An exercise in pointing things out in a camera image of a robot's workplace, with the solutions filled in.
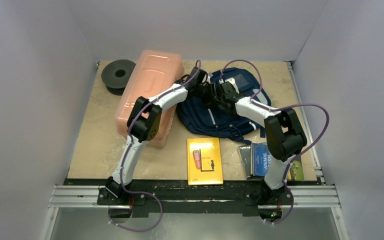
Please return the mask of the navy blue student backpack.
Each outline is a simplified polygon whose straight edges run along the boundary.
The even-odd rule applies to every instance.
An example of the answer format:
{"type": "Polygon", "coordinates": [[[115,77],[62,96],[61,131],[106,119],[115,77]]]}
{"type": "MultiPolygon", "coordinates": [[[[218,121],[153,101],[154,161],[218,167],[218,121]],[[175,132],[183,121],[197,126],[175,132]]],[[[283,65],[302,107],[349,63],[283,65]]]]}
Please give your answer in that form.
{"type": "MultiPolygon", "coordinates": [[[[259,90],[260,83],[246,69],[230,67],[223,71],[223,79],[234,78],[239,91],[251,96],[259,90]]],[[[225,138],[249,145],[245,135],[260,130],[260,137],[266,131],[260,124],[246,117],[231,115],[219,108],[207,108],[198,97],[191,97],[176,106],[176,114],[188,131],[197,135],[225,138]]]]}

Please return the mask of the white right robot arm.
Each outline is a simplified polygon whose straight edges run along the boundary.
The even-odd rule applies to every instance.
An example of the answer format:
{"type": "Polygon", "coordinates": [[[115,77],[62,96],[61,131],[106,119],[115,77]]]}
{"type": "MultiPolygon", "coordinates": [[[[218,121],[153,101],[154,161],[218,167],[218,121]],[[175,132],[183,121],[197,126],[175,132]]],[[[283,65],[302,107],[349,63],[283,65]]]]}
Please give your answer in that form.
{"type": "Polygon", "coordinates": [[[271,164],[264,177],[267,186],[260,196],[268,204],[280,198],[280,188],[286,186],[287,175],[295,158],[304,153],[307,137],[300,119],[292,107],[274,108],[238,92],[231,82],[215,87],[217,106],[225,112],[248,118],[265,129],[265,138],[272,155],[271,164]]]}

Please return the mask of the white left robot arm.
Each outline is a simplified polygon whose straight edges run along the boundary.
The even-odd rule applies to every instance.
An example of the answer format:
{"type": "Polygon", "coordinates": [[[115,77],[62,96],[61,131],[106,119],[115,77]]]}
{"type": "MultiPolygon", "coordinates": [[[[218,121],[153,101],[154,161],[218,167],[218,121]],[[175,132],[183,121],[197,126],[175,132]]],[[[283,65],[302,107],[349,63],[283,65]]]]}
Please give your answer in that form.
{"type": "Polygon", "coordinates": [[[116,204],[126,203],[129,195],[136,193],[129,190],[129,185],[143,149],[159,131],[162,114],[185,101],[188,94],[207,78],[208,73],[195,66],[186,78],[178,79],[163,92],[150,98],[137,98],[127,121],[126,146],[115,171],[105,184],[105,190],[116,204]]]}

